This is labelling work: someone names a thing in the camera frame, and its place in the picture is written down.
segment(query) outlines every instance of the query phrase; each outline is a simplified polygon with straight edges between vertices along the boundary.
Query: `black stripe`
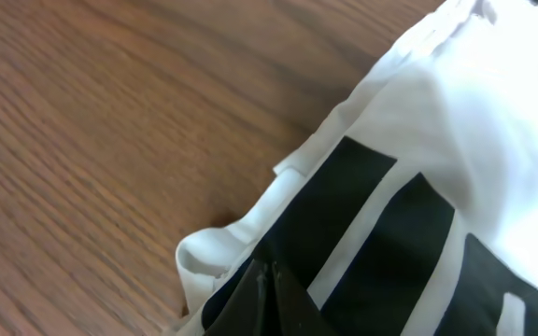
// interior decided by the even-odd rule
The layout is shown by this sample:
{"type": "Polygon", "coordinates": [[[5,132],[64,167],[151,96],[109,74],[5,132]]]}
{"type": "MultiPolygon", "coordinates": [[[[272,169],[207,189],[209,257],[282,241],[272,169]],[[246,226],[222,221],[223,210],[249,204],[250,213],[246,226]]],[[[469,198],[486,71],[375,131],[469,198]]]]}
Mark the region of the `black stripe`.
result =
{"type": "Polygon", "coordinates": [[[505,293],[512,293],[524,301],[527,307],[525,335],[538,336],[538,290],[516,277],[469,234],[460,280],[435,334],[495,334],[505,293]]]}
{"type": "MultiPolygon", "coordinates": [[[[265,234],[253,256],[288,267],[307,288],[394,163],[343,138],[265,234]]],[[[209,299],[202,314],[205,329],[213,324],[241,276],[233,276],[209,299]]]]}
{"type": "Polygon", "coordinates": [[[383,211],[322,314],[340,335],[400,335],[431,278],[454,209],[421,174],[383,211]]]}

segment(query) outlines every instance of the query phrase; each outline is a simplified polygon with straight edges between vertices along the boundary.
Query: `clothing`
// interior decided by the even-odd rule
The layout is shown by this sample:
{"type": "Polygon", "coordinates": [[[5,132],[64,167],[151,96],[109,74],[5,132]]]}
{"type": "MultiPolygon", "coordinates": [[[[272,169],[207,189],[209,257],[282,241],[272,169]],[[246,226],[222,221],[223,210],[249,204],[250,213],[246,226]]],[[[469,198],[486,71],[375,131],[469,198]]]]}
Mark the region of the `clothing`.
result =
{"type": "Polygon", "coordinates": [[[178,246],[179,335],[209,330],[255,260],[339,335],[538,335],[538,7],[446,1],[275,172],[178,246]]]}

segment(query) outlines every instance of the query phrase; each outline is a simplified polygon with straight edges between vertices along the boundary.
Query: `wooden table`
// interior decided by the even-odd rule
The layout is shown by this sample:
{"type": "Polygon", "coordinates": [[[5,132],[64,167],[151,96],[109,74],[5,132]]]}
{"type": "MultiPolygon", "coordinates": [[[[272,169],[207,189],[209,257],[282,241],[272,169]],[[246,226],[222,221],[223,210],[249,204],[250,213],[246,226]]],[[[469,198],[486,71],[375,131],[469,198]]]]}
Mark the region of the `wooden table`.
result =
{"type": "Polygon", "coordinates": [[[0,335],[158,335],[241,217],[441,0],[0,0],[0,335]]]}

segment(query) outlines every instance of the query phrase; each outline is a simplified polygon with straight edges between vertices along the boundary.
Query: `white fabric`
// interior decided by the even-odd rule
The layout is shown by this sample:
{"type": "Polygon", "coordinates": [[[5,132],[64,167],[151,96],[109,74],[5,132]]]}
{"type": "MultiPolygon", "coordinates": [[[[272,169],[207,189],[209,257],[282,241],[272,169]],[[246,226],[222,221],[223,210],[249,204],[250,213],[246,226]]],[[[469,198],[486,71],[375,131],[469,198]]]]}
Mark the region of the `white fabric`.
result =
{"type": "MultiPolygon", "coordinates": [[[[538,7],[448,0],[406,32],[317,132],[276,166],[276,181],[249,214],[180,243],[178,271],[194,314],[180,334],[202,332],[204,302],[344,135],[398,159],[399,172],[389,175],[399,174],[401,182],[392,185],[421,172],[457,210],[404,334],[435,331],[438,320],[430,316],[443,315],[451,300],[468,232],[538,288],[538,7]],[[442,289],[445,295],[432,295],[442,289]]],[[[366,223],[374,225],[396,191],[380,188],[308,289],[319,306],[370,234],[366,223]]]]}

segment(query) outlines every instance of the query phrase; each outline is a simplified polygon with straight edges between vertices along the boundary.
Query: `brown wood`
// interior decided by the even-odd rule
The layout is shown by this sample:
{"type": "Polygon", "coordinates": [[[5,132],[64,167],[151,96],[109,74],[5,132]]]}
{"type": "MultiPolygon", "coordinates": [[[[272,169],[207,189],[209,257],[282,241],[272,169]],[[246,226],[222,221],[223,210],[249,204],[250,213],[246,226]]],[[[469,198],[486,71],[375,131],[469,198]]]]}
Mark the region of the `brown wood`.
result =
{"type": "Polygon", "coordinates": [[[0,0],[0,335],[158,335],[174,250],[441,0],[0,0]]]}

